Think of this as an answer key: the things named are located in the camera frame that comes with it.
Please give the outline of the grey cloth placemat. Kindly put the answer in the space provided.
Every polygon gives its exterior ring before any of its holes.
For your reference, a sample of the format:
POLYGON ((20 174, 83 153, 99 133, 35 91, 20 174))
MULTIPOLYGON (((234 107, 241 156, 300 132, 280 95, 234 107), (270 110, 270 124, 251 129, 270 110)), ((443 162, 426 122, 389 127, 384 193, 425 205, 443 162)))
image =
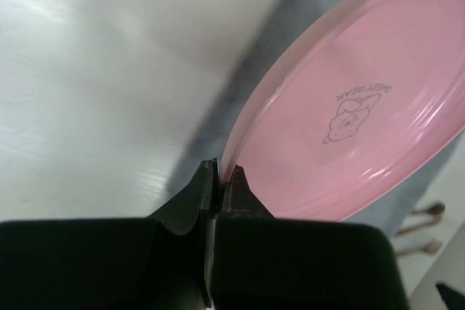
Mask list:
MULTIPOLYGON (((264 74, 300 34, 340 1, 278 1, 173 170, 166 184, 169 196, 178 193, 188 183, 202 160, 222 157, 240 111, 264 74)), ((459 134, 418 172, 375 203, 350 216, 349 222, 370 224, 393 236, 454 153, 463 149, 464 135, 459 134)))

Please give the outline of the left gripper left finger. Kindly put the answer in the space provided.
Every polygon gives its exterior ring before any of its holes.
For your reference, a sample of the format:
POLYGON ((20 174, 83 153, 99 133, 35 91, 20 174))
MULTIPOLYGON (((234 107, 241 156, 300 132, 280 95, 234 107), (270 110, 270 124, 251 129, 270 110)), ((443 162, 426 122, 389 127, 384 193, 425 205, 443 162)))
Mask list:
POLYGON ((217 162, 143 218, 1 224, 3 309, 207 309, 217 162))

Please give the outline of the copper spoon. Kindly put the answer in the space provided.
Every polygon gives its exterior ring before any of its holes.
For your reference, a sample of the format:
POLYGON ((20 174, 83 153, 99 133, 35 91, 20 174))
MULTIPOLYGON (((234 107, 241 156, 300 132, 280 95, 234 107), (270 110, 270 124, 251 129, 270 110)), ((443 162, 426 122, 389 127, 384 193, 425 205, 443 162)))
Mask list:
POLYGON ((442 222, 442 218, 445 213, 445 210, 446 210, 445 204, 440 201, 430 205, 427 208, 413 210, 411 212, 412 216, 427 216, 429 220, 423 221, 418 224, 410 225, 407 227, 403 227, 397 232, 396 237, 402 237, 407 234, 411 234, 414 232, 418 232, 424 229, 437 226, 439 223, 442 222))

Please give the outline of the pink plastic plate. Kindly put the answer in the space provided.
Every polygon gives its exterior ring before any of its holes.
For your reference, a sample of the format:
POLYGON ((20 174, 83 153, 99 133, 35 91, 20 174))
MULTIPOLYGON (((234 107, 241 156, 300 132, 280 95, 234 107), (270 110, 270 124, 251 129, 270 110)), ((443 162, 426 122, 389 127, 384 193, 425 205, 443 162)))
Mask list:
POLYGON ((343 0, 259 82, 219 176, 274 216, 341 221, 464 128, 464 0, 343 0))

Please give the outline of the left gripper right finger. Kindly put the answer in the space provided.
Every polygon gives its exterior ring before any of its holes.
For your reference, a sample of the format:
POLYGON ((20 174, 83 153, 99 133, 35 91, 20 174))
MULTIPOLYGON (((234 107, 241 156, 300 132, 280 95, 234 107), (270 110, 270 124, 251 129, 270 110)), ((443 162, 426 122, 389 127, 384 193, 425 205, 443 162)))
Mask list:
POLYGON ((216 309, 407 309, 393 248, 364 224, 277 219, 236 166, 217 216, 216 309))

